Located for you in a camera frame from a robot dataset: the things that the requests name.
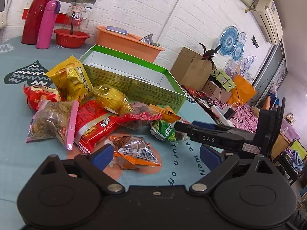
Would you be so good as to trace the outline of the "green snack packet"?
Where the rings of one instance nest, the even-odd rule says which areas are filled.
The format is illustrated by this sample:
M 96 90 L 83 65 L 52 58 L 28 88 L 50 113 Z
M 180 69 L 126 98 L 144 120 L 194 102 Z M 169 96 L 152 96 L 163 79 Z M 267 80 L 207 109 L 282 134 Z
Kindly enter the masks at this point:
M 164 120 L 156 120 L 150 123 L 150 133 L 159 141 L 182 142 L 188 139 L 184 132 L 175 130 L 175 123 L 168 123 Z

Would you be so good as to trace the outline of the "orange clear nut packet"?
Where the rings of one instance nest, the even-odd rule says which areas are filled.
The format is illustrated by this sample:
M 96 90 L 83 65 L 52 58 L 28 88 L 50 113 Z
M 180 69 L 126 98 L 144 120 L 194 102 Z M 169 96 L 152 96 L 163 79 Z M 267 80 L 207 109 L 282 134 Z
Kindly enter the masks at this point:
M 122 169 L 161 166 L 155 153 L 144 138 L 138 136 L 111 136 L 114 147 L 113 161 Z

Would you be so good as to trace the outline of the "pink-edged clear snack bag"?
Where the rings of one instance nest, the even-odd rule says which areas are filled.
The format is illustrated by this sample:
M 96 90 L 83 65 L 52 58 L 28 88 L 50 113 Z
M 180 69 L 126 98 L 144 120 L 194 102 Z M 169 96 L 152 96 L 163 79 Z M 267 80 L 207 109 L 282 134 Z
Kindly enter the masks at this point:
M 77 100 L 52 102 L 42 100 L 32 117 L 26 142 L 57 138 L 69 151 L 73 149 Z

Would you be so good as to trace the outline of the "red dates snack bag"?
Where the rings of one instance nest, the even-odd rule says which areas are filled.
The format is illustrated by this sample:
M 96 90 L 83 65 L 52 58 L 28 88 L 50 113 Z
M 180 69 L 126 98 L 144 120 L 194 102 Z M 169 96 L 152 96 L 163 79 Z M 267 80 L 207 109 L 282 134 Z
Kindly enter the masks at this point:
M 116 117 L 116 123 L 131 130 L 137 130 L 160 119 L 162 114 L 158 111 L 144 103 L 133 102 L 128 111 Z

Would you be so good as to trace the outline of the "small orange snack packet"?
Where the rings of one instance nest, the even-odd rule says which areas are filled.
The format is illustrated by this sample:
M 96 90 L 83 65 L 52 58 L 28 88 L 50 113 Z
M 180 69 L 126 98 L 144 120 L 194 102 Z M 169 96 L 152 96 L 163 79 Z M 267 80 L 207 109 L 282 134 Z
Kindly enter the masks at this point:
M 172 108 L 168 105 L 153 105 L 150 104 L 149 107 L 155 112 L 158 112 L 162 115 L 162 120 L 172 124 L 181 119 L 180 116 L 176 115 Z

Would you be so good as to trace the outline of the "orange bag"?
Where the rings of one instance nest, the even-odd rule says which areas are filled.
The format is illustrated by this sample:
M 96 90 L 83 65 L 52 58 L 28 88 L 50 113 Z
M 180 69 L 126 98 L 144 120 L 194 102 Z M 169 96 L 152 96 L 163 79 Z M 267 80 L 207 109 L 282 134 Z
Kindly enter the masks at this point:
M 230 91 L 232 95 L 227 101 L 228 104 L 244 105 L 256 95 L 257 92 L 254 87 L 239 74 L 234 76 L 233 81 L 236 86 Z

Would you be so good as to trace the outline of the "light green small box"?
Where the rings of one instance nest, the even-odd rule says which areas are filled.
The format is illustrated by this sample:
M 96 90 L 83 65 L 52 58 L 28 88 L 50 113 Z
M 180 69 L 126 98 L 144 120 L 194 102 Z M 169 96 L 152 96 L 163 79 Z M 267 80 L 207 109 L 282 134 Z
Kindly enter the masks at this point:
M 218 71 L 216 79 L 227 92 L 231 91 L 236 87 L 234 81 L 223 70 Z

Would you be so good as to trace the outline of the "brown cardboard box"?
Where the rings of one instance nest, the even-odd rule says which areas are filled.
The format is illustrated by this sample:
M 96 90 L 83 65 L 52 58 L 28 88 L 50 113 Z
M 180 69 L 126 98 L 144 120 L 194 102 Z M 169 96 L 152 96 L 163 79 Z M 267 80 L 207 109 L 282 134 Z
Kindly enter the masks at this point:
M 193 50 L 181 49 L 170 71 L 180 85 L 194 90 L 203 89 L 213 69 L 209 60 L 201 58 L 202 55 Z

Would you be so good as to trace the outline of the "large red snack bag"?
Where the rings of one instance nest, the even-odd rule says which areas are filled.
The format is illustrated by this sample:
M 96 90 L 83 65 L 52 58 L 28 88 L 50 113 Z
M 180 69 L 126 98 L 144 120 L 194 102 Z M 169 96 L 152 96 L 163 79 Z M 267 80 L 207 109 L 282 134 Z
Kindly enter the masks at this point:
M 119 124 L 117 117 L 100 107 L 95 100 L 89 100 L 78 108 L 74 143 L 82 153 L 90 154 L 95 145 L 107 138 Z

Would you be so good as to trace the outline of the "yellow cellophane snack bag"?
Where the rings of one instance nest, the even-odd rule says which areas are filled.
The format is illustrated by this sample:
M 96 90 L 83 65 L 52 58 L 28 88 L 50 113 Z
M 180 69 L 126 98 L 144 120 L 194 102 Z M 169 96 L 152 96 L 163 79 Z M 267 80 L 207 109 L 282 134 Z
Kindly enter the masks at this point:
M 123 115 L 133 111 L 127 96 L 108 84 L 93 87 L 93 94 L 99 106 L 113 114 Z

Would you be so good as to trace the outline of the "green cardboard box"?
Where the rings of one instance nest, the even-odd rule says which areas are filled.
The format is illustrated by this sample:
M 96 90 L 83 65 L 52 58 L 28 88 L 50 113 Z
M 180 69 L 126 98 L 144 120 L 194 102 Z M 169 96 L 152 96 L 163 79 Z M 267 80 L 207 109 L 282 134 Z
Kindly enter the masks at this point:
M 93 86 L 108 84 L 130 101 L 168 105 L 177 113 L 187 98 L 169 70 L 135 56 L 94 45 L 79 61 Z

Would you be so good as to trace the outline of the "dark feather decoration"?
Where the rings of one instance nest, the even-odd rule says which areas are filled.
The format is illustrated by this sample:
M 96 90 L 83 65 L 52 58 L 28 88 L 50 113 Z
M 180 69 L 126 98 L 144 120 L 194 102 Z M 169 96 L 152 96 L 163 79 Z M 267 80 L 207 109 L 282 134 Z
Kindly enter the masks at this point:
M 215 54 L 218 53 L 218 51 L 221 49 L 221 46 L 222 46 L 221 44 L 219 44 L 217 48 L 207 50 L 204 44 L 202 43 L 199 43 L 199 44 L 203 47 L 203 51 L 204 51 L 201 60 L 209 60 L 211 62 L 213 62 L 212 58 L 214 57 Z

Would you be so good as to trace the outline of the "yellow chips bag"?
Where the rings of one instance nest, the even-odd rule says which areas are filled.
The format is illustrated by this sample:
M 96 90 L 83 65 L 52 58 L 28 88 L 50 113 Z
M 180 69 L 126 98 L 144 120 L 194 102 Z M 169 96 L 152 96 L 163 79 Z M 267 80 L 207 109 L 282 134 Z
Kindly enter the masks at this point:
M 93 95 L 93 86 L 84 66 L 74 56 L 53 67 L 46 76 L 51 79 L 65 101 L 77 100 L 82 104 Z

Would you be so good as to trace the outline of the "red snack packet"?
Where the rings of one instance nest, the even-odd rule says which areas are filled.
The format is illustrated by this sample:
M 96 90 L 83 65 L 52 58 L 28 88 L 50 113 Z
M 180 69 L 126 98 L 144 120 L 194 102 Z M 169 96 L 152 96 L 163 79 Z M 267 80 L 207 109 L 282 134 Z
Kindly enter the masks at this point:
M 41 100 L 50 100 L 52 102 L 60 102 L 61 96 L 57 89 L 33 85 L 23 85 L 23 92 L 26 96 L 26 103 L 30 109 L 37 111 L 39 109 L 39 103 Z

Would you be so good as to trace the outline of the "steel ladle bowl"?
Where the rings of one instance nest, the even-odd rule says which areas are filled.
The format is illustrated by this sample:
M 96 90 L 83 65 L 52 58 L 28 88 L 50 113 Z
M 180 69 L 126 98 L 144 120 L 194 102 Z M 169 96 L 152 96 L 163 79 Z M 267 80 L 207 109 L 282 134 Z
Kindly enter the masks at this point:
M 153 45 L 154 44 L 153 35 L 149 34 L 149 35 L 144 36 L 142 39 L 140 39 L 140 42 L 143 42 L 149 45 Z

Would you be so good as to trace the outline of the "white air conditioner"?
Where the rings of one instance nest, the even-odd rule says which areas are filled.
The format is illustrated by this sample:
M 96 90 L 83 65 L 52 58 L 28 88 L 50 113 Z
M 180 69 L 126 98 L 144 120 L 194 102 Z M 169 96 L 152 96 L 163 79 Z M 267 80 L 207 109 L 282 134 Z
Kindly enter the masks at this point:
M 250 11 L 266 41 L 272 45 L 278 45 L 283 37 L 283 28 L 274 0 L 255 0 Z

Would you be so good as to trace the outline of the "orange plastic tub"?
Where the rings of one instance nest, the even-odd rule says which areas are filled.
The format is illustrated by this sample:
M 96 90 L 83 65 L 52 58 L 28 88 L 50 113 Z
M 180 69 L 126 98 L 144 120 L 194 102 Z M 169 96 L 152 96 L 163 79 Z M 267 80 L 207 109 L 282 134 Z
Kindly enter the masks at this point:
M 161 51 L 162 47 L 156 47 L 140 41 L 140 37 L 128 33 L 127 35 L 108 31 L 105 26 L 97 25 L 98 35 L 96 44 L 111 48 L 113 50 L 127 53 L 140 59 L 154 62 Z

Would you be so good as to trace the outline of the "blue lidded tin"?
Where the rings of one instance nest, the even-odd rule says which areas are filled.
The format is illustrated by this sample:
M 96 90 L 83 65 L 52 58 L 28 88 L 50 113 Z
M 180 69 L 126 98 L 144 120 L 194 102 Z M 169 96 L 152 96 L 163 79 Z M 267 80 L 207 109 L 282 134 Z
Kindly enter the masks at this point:
M 122 35 L 127 35 L 127 30 L 121 29 L 121 28 L 117 28 L 115 26 L 107 26 L 106 30 L 111 31 L 113 33 L 118 33 L 118 34 L 122 34 Z

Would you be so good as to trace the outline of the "red plastic basin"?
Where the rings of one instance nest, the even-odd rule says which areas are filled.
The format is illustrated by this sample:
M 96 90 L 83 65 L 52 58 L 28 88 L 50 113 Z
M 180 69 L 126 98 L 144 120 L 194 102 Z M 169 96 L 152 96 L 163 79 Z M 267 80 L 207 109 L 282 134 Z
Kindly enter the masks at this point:
M 70 34 L 70 30 L 56 29 L 54 33 L 56 35 L 57 45 L 65 48 L 80 48 L 86 39 L 90 38 L 88 33 L 81 31 L 73 31 L 73 34 Z

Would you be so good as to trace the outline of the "pink thermos bottle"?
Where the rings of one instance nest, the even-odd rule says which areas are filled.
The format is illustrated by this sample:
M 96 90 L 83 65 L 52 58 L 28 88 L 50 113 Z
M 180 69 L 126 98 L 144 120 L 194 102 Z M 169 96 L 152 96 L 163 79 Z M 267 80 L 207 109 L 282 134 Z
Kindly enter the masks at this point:
M 50 41 L 54 30 L 55 21 L 59 12 L 59 1 L 52 0 L 47 3 L 37 37 L 37 49 L 48 49 L 50 47 Z

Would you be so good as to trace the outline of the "glass pitcher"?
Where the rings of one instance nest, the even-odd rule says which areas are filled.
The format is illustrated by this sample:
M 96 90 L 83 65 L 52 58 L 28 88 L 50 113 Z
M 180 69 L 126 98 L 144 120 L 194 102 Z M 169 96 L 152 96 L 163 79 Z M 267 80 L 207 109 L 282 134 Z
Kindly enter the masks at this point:
M 62 29 L 70 35 L 85 29 L 88 26 L 89 11 L 85 9 L 83 3 L 72 2 L 65 17 Z

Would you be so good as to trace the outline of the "red thermos jug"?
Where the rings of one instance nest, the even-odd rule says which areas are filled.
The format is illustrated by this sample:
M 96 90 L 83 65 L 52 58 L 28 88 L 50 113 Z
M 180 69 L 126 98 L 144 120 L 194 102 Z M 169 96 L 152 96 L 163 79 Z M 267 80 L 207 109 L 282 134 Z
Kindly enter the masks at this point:
M 33 0 L 26 16 L 21 42 L 35 45 L 47 3 L 51 0 Z

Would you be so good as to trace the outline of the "blue patterned wall plates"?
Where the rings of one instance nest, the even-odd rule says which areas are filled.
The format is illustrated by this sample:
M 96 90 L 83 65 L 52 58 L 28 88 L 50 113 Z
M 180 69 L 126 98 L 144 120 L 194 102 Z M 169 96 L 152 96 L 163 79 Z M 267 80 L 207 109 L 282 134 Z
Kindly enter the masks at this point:
M 240 61 L 244 55 L 246 41 L 246 33 L 240 32 L 237 27 L 232 25 L 221 33 L 214 48 L 220 46 L 218 51 L 220 55 L 231 57 L 233 61 Z

